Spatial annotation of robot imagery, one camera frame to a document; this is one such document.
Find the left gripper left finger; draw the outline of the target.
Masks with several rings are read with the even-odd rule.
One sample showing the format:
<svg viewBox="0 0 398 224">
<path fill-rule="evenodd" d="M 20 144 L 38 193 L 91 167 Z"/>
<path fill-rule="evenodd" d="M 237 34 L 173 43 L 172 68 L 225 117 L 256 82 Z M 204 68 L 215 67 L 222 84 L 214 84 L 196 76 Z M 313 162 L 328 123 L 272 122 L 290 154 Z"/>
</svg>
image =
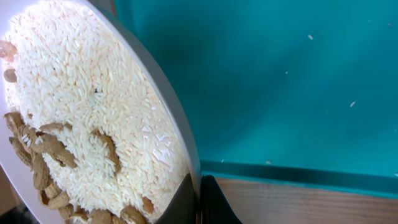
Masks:
<svg viewBox="0 0 398 224">
<path fill-rule="evenodd" d="M 196 224 L 197 196 L 190 174 L 179 185 L 165 212 L 155 224 Z"/>
</svg>

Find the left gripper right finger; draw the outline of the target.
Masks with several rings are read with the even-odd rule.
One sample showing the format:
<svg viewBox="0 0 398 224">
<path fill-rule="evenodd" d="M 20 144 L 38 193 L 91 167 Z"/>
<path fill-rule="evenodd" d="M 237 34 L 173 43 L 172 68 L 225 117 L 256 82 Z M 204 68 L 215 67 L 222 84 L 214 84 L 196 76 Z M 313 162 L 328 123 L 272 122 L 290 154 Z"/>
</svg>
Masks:
<svg viewBox="0 0 398 224">
<path fill-rule="evenodd" d="M 242 224 L 212 175 L 201 179 L 200 204 L 203 224 Z"/>
</svg>

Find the white plate with food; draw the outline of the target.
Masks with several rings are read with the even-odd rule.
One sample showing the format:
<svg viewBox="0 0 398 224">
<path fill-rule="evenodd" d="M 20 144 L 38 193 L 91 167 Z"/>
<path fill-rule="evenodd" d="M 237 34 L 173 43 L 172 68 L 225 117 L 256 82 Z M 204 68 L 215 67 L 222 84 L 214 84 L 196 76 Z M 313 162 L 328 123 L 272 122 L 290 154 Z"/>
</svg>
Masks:
<svg viewBox="0 0 398 224">
<path fill-rule="evenodd" d="M 188 168 L 197 196 L 197 223 L 201 223 L 200 211 L 200 184 L 201 168 L 195 139 L 182 105 L 172 88 L 169 80 L 155 61 L 149 51 L 142 45 L 137 37 L 132 34 L 118 19 L 110 6 L 109 1 L 83 1 L 105 24 L 116 37 L 124 44 L 129 53 L 143 69 L 155 92 L 160 98 L 168 114 L 178 139 L 182 145 L 183 153 L 188 162 Z M 22 164 L 8 142 L 10 131 L 4 122 L 1 123 L 1 165 L 16 192 L 31 211 L 39 223 L 63 223 L 64 220 L 55 210 L 42 206 L 38 200 L 38 193 L 33 185 L 28 184 L 32 176 L 27 166 Z"/>
</svg>

